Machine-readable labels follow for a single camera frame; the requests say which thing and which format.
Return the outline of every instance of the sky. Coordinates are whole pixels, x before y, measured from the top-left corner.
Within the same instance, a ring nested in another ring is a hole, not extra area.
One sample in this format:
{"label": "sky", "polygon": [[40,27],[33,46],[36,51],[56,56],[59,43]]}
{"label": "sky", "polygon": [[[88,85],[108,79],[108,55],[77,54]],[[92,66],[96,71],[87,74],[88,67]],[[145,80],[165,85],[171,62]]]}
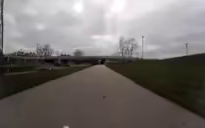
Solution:
{"label": "sky", "polygon": [[205,0],[8,0],[6,53],[33,52],[50,44],[56,52],[116,55],[120,37],[145,37],[146,58],[205,52]]}

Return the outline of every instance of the overpass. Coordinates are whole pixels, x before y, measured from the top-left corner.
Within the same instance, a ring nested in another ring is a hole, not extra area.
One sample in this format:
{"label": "overpass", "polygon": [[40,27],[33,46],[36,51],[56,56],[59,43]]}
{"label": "overpass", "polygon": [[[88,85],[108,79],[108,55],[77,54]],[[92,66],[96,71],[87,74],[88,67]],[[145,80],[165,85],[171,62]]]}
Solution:
{"label": "overpass", "polygon": [[67,63],[91,63],[97,64],[99,61],[134,61],[136,58],[126,58],[121,56],[50,56],[50,57],[28,57],[28,56],[4,56],[6,63],[14,64],[31,64],[31,63],[53,63],[53,64],[67,64]]}

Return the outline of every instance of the bare tree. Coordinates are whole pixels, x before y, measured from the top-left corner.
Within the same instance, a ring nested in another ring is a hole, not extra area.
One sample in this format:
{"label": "bare tree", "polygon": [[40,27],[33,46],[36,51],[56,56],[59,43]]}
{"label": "bare tree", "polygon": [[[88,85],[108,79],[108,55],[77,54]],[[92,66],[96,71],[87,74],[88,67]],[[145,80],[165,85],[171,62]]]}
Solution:
{"label": "bare tree", "polygon": [[83,51],[79,50],[79,49],[75,50],[73,54],[74,54],[74,56],[83,56],[84,55]]}
{"label": "bare tree", "polygon": [[138,42],[135,38],[124,39],[123,37],[119,40],[119,50],[122,57],[132,57],[133,53],[138,48]]}
{"label": "bare tree", "polygon": [[54,50],[51,48],[49,44],[46,44],[46,45],[38,44],[36,48],[36,53],[40,57],[52,56],[53,51]]}

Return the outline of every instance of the paved path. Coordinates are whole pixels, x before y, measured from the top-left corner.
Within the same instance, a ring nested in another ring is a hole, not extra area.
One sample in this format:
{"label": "paved path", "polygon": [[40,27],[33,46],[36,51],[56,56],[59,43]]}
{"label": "paved path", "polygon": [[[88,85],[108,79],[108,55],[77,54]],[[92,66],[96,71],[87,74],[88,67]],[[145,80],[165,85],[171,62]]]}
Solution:
{"label": "paved path", "polygon": [[0,128],[64,125],[205,128],[205,120],[105,66],[94,66],[0,101]]}

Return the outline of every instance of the green grass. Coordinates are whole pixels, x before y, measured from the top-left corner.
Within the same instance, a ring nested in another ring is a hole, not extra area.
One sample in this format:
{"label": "green grass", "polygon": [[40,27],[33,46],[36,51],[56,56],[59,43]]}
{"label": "green grass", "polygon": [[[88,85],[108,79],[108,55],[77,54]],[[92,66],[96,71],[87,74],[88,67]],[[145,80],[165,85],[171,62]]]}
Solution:
{"label": "green grass", "polygon": [[205,117],[205,58],[141,60],[108,65],[139,85]]}
{"label": "green grass", "polygon": [[38,86],[50,80],[69,75],[73,72],[87,68],[70,67],[61,70],[45,70],[40,72],[32,72],[19,75],[3,75],[0,76],[0,99],[10,96],[14,93]]}
{"label": "green grass", "polygon": [[37,66],[32,65],[12,65],[12,66],[0,66],[0,74],[8,72],[24,72],[35,69]]}

